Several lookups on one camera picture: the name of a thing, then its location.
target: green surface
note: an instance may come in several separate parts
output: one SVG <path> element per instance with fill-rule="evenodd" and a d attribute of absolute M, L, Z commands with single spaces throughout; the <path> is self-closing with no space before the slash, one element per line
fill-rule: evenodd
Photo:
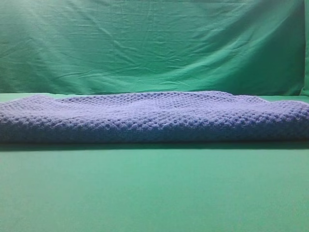
<path fill-rule="evenodd" d="M 306 232 L 308 218 L 309 142 L 0 145 L 1 232 Z"/>
<path fill-rule="evenodd" d="M 309 96 L 309 0 L 305 0 L 305 20 L 306 20 L 306 70 L 305 70 L 305 87 L 302 94 Z"/>
<path fill-rule="evenodd" d="M 298 95 L 304 18 L 304 0 L 1 0 L 0 92 Z"/>

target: folded blanket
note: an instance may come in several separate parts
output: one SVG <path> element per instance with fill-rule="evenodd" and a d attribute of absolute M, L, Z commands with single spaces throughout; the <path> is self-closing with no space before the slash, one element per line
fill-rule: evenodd
<path fill-rule="evenodd" d="M 309 104 L 218 91 L 0 103 L 0 142 L 110 143 L 309 139 Z"/>

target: purple blanket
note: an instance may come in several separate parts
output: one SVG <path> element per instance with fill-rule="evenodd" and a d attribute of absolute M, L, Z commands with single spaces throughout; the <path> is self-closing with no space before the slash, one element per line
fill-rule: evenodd
<path fill-rule="evenodd" d="M 218 91 L 0 103 L 0 142 L 110 143 L 309 139 L 309 105 Z"/>

